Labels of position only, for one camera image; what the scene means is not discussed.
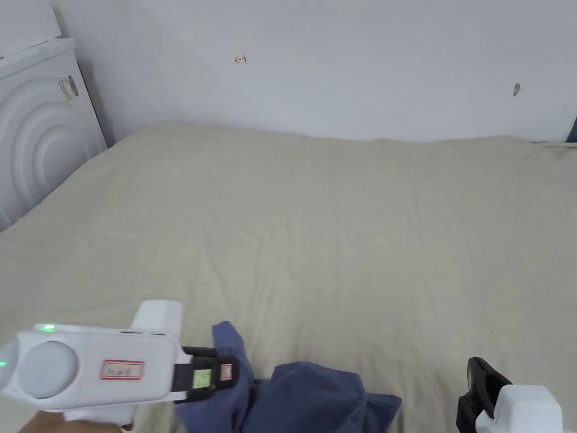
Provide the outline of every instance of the red marking on wall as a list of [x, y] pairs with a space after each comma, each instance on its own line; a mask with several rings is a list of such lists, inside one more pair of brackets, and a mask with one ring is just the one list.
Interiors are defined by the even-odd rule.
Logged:
[[235, 57], [235, 58], [234, 58], [234, 62], [235, 62], [235, 63], [240, 63], [241, 60], [244, 60], [244, 61], [245, 61], [245, 65], [246, 65], [246, 54], [245, 54], [245, 53], [242, 53], [242, 55], [244, 55], [244, 57], [241, 57], [241, 58]]

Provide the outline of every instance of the blue cloth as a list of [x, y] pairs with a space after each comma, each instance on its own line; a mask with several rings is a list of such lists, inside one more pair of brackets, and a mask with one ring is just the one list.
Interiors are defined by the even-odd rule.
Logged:
[[234, 327], [220, 323], [212, 335], [241, 374], [234, 388], [177, 406], [188, 433], [382, 433], [400, 407], [395, 395], [367, 394], [359, 375], [313, 363], [279, 365], [270, 380], [255, 380]]

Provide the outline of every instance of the barcode sticker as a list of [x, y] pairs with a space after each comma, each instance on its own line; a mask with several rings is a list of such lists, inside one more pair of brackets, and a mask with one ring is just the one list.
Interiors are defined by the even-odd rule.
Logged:
[[127, 361], [107, 359], [100, 370], [101, 380], [140, 380], [143, 378], [144, 363], [142, 361]]
[[78, 96], [78, 88], [76, 87], [76, 83], [74, 82], [72, 75], [68, 75], [68, 84], [70, 84], [70, 88], [74, 92], [74, 96]]
[[232, 364], [222, 364], [220, 366], [220, 381], [232, 380], [233, 379], [233, 365]]

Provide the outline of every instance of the white cabinet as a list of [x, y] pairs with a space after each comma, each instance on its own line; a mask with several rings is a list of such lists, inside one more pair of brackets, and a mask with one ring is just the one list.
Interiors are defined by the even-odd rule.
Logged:
[[0, 0], [0, 57], [58, 36], [49, 0]]
[[0, 59], [0, 230], [105, 149], [74, 41]]

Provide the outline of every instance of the bed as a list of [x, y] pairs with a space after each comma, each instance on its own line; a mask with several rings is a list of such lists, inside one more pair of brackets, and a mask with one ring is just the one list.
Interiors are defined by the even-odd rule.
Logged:
[[[0, 233], [0, 341], [37, 322], [230, 320], [257, 376], [308, 360], [403, 398], [392, 432], [454, 427], [466, 363], [548, 387], [577, 427], [577, 151], [512, 137], [355, 142], [182, 123], [88, 161]], [[0, 400], [3, 431], [32, 410]], [[170, 404], [136, 430], [181, 429]]]

